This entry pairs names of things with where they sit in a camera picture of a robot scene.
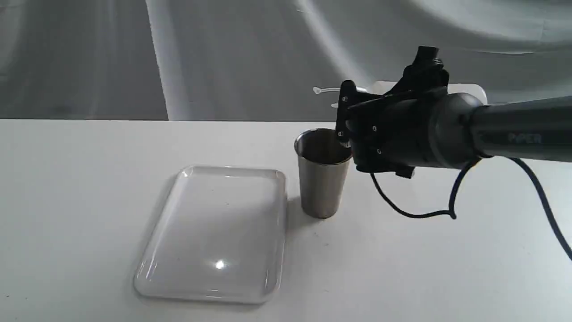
stainless steel cup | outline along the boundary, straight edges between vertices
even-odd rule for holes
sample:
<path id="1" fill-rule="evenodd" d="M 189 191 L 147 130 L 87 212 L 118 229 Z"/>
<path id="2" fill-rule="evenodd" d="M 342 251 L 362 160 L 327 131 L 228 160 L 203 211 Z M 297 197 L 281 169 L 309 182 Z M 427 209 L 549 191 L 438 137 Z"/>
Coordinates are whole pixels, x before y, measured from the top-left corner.
<path id="1" fill-rule="evenodd" d="M 298 154 L 302 209 L 315 218 L 333 216 L 340 205 L 345 174 L 352 158 L 329 128 L 310 129 L 294 142 Z"/>

cup rim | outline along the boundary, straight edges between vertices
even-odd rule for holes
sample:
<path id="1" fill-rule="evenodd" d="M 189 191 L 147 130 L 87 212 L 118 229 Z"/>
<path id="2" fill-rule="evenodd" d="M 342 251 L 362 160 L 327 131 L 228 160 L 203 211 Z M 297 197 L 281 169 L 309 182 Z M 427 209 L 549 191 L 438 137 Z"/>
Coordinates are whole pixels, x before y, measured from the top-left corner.
<path id="1" fill-rule="evenodd" d="M 298 149 L 296 148 L 297 145 L 298 145 L 298 142 L 300 141 L 300 139 L 301 139 L 304 135 L 306 135 L 306 134 L 308 134 L 308 133 L 310 133 L 310 132 L 317 132 L 317 131 L 328 131 L 328 132 L 331 131 L 331 132 L 333 132 L 333 133 L 336 132 L 334 129 L 331 129 L 331 128 L 311 128 L 311 129 L 308 129 L 308 130 L 302 132 L 302 133 L 296 138 L 296 140 L 294 140 L 294 151 L 296 151 L 296 155 L 298 155 L 299 158 L 302 158 L 302 159 L 304 159 L 304 160 L 306 160 L 306 161 L 308 161 L 308 162 L 312 162 L 312 163 L 315 163 L 315 164 L 319 164 L 319 165 L 321 165 L 321 166 L 337 166 L 338 164 L 343 164 L 343 163 L 345 163 L 345 162 L 348 162 L 348 161 L 353 157 L 353 153 L 350 152 L 350 153 L 349 153 L 349 156 L 348 156 L 347 158 L 345 158 L 344 160 L 342 160 L 342 161 L 339 161 L 339 162 L 336 162 L 336 163 L 320 163 L 320 162 L 312 161 L 312 160 L 307 159 L 307 158 L 303 157 L 302 155 L 300 155 Z"/>

white tabletop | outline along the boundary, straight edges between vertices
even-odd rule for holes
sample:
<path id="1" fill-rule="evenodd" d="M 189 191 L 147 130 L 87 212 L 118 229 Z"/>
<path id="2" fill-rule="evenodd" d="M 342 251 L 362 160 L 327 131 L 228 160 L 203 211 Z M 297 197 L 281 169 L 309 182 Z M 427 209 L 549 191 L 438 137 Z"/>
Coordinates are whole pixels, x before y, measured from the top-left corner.
<path id="1" fill-rule="evenodd" d="M 485 160 L 459 219 L 408 219 L 350 169 L 339 212 L 299 206 L 295 137 L 327 123 L 0 120 L 2 321 L 570 321 L 572 263 L 517 166 Z M 261 306 L 145 299 L 137 262 L 189 164 L 288 178 L 281 288 Z M 572 164 L 529 162 L 572 241 Z M 411 212 L 446 206 L 457 171 L 380 174 Z"/>

clear plastic tray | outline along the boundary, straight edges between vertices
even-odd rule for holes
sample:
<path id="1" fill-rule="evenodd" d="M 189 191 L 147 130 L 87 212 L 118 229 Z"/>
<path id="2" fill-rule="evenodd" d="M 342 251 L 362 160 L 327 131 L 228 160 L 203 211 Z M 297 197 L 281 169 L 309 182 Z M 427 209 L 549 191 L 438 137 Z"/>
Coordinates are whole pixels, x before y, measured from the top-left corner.
<path id="1" fill-rule="evenodd" d="M 190 166 L 171 190 L 134 277 L 149 297 L 263 303 L 280 286 L 285 176 Z"/>

white table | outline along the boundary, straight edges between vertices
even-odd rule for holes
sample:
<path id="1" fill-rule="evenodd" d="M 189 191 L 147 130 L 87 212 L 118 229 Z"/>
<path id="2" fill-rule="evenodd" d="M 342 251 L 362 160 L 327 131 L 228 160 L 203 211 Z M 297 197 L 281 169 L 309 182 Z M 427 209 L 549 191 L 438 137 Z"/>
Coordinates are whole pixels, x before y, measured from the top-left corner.
<path id="1" fill-rule="evenodd" d="M 327 123 L 0 120 L 2 321 L 571 321 L 572 263 L 524 172 L 491 159 L 459 219 L 408 219 L 349 171 L 339 212 L 299 206 L 295 137 Z M 288 178 L 282 285 L 261 306 L 144 299 L 132 278 L 189 164 Z M 529 162 L 572 241 L 572 165 Z M 378 175 L 409 211 L 442 209 L 457 171 Z"/>

